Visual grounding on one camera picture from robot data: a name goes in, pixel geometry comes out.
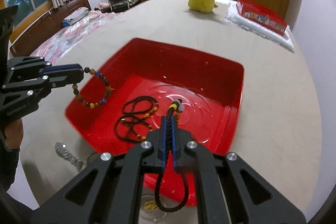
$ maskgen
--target metal bolt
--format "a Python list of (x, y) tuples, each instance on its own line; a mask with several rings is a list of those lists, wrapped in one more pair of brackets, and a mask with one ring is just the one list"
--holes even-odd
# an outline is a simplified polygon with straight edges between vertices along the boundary
[(141, 143), (141, 147), (142, 147), (143, 149), (149, 149), (149, 148), (152, 147), (152, 143), (149, 142), (149, 141), (144, 141), (144, 142)]
[(226, 155), (228, 160), (236, 160), (237, 159), (237, 154), (234, 152), (230, 152)]
[(100, 155), (100, 158), (103, 160), (103, 161), (108, 161), (112, 158), (112, 155), (108, 152), (105, 152), (103, 154)]
[(194, 141), (187, 142), (187, 147), (190, 149), (195, 149), (197, 147), (197, 142)]

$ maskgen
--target red plastic tray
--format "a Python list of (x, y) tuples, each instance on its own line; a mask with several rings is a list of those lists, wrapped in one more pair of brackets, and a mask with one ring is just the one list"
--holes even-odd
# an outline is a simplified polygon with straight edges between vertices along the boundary
[[(99, 153), (126, 153), (133, 144), (119, 140), (113, 126), (122, 115), (123, 104), (139, 95), (155, 97), (159, 110), (148, 119), (153, 129), (159, 127), (170, 102), (181, 98), (185, 110), (179, 127), (190, 131), (210, 151), (226, 154), (238, 121), (244, 68), (241, 64), (171, 44), (131, 40), (99, 69), (114, 89), (106, 104), (94, 109), (83, 107), (74, 99), (65, 115), (79, 133)], [(90, 102), (101, 100), (105, 87), (92, 77), (81, 90)], [(145, 136), (148, 129), (138, 128)], [(187, 174), (189, 199), (196, 205), (194, 180)], [(157, 175), (146, 174), (144, 185), (155, 188)], [(170, 158), (161, 184), (161, 194), (180, 202), (184, 196), (181, 178), (174, 173)]]
[(252, 0), (237, 0), (239, 14), (260, 25), (283, 35), (287, 23), (273, 10)]

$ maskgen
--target beaded bracelet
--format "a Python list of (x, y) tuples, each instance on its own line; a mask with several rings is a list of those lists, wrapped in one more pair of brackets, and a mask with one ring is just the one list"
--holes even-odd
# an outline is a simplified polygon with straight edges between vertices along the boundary
[(84, 106), (86, 107), (90, 107), (90, 108), (94, 108), (95, 106), (99, 106), (99, 105), (103, 105), (104, 103), (107, 102), (107, 98), (109, 97), (109, 95), (111, 94), (111, 87), (110, 87), (110, 82), (107, 81), (107, 79), (104, 77), (104, 75), (98, 71), (98, 70), (94, 70), (94, 69), (90, 69), (89, 67), (86, 67), (84, 69), (85, 73), (90, 73), (91, 75), (97, 76), (105, 85), (106, 88), (106, 92), (105, 92), (105, 96), (103, 97), (103, 99), (101, 101), (99, 101), (98, 103), (89, 103), (89, 102), (85, 102), (84, 99), (82, 98), (82, 96), (79, 94), (79, 90), (78, 90), (78, 86), (77, 84), (73, 84), (72, 88), (73, 88), (73, 93), (76, 96), (76, 99)]

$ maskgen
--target person's finger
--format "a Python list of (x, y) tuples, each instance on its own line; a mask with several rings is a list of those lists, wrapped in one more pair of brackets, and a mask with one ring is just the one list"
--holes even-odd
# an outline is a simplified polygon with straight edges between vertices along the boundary
[(9, 149), (19, 148), (23, 139), (22, 119), (9, 124), (5, 129), (5, 144)]

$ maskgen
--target black sleeve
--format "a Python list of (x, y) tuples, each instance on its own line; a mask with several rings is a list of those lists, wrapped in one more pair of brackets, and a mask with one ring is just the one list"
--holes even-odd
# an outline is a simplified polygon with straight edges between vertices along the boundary
[(8, 152), (0, 141), (0, 183), (7, 191), (15, 179), (16, 167), (19, 161), (20, 149), (12, 149)]

